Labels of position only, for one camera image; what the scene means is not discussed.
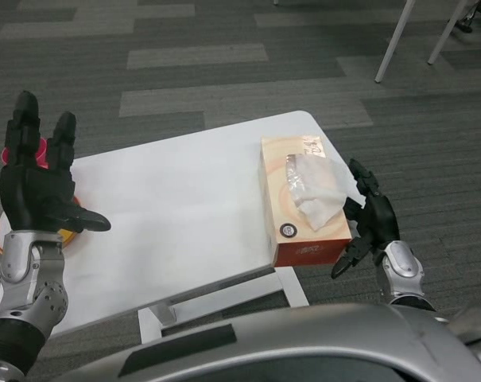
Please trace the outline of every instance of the tissue box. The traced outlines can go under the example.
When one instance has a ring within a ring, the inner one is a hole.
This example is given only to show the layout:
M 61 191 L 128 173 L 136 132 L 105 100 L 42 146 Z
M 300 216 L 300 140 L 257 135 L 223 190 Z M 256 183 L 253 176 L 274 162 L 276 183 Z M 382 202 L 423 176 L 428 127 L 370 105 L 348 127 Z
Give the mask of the tissue box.
M 260 183 L 268 245 L 275 267 L 333 264 L 351 240 L 341 211 L 318 231 L 313 231 L 297 210 L 286 177 L 286 156 L 326 157 L 318 136 L 262 138 Z

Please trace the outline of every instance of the table top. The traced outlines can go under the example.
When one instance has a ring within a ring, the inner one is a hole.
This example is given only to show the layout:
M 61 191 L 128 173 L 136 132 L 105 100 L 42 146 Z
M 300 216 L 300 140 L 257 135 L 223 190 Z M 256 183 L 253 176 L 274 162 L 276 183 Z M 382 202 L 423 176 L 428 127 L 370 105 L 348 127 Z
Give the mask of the table top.
M 52 335 L 270 267 L 260 140 L 303 134 L 342 161 L 303 111 L 75 160 L 76 196 L 112 229 L 64 249 L 69 305 Z

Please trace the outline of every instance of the table leg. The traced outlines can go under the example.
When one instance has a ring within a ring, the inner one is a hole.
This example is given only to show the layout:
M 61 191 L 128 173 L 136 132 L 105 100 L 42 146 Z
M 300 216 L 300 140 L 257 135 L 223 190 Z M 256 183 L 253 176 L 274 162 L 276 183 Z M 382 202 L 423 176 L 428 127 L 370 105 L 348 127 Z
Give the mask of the table leg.
M 392 56 L 396 47 L 398 46 L 399 39 L 401 38 L 402 31 L 405 29 L 406 23 L 408 22 L 409 16 L 412 13 L 413 6 L 415 5 L 415 0 L 406 0 L 405 9 L 402 11 L 401 17 L 399 18 L 398 25 L 396 26 L 396 30 L 394 30 L 394 35 L 392 36 L 392 40 L 390 40 L 389 48 L 386 50 L 385 56 L 383 57 L 382 64 L 380 65 L 380 69 L 378 70 L 378 74 L 374 81 L 378 84 L 382 82 L 383 77 L 385 75 L 385 71 L 389 66 L 390 60 L 392 60 Z
M 271 273 L 172 306 L 159 303 L 150 308 L 139 310 L 138 320 L 142 343 L 145 344 L 161 338 L 163 329 L 190 322 L 280 290 L 283 290 L 283 285 L 279 275 Z
M 447 26 L 445 27 L 445 30 L 443 34 L 440 37 L 440 40 L 438 40 L 438 43 L 434 47 L 433 52 L 431 53 L 431 57 L 428 60 L 428 64 L 432 65 L 438 58 L 438 55 L 440 54 L 441 50 L 443 49 L 445 42 L 447 41 L 448 37 L 450 36 L 450 33 L 454 29 L 454 25 L 456 24 L 456 21 L 460 18 L 461 13 L 464 10 L 464 7 L 467 5 L 468 0 L 460 0 L 460 2 L 457 4 L 456 9 L 454 10 L 454 13 L 450 17 L 450 20 L 448 21 Z
M 150 308 L 138 310 L 138 321 L 142 344 L 162 338 L 162 324 Z
M 293 267 L 275 268 L 275 272 L 279 277 L 279 281 L 281 281 L 282 290 L 285 292 L 288 304 L 292 308 L 309 306 L 307 297 L 305 297 L 305 293 L 302 290 L 301 283 L 298 281 Z

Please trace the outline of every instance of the round plate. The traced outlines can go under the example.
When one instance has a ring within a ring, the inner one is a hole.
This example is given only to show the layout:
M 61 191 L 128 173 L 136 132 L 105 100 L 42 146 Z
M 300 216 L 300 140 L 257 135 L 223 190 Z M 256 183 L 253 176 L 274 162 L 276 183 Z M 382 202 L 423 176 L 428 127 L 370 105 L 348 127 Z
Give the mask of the round plate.
M 80 200 L 77 197 L 74 197 L 74 202 L 77 205 L 80 204 Z M 2 212 L 2 215 L 0 216 L 0 254 L 3 253 L 3 240 L 5 239 L 5 235 L 12 231 L 12 228 L 10 227 L 9 220 L 7 219 L 7 215 Z M 64 248 L 69 245 L 69 243 L 76 237 L 75 232 L 70 232 L 65 229 L 61 229 L 58 231 L 63 238 L 64 238 Z

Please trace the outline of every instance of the robotic arm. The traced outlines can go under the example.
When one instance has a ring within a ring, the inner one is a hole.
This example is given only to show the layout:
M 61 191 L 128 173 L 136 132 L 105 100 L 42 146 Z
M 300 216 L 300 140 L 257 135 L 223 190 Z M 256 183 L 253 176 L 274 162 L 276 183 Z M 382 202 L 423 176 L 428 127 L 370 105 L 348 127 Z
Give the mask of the robotic arm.
M 48 140 L 48 169 L 37 166 L 38 102 L 22 92 L 7 124 L 8 164 L 0 176 L 0 198 L 12 232 L 0 264 L 0 382 L 20 382 L 33 366 L 53 327 L 67 311 L 60 229 L 107 231 L 109 221 L 72 202 L 76 117 L 60 117 Z
M 434 311 L 422 291 L 422 264 L 408 244 L 401 241 L 394 209 L 380 191 L 378 180 L 355 159 L 350 161 L 349 168 L 359 192 L 366 197 L 366 204 L 362 207 L 347 199 L 344 206 L 346 218 L 357 222 L 360 236 L 347 245 L 332 269 L 332 278 L 339 277 L 371 253 L 385 303 Z

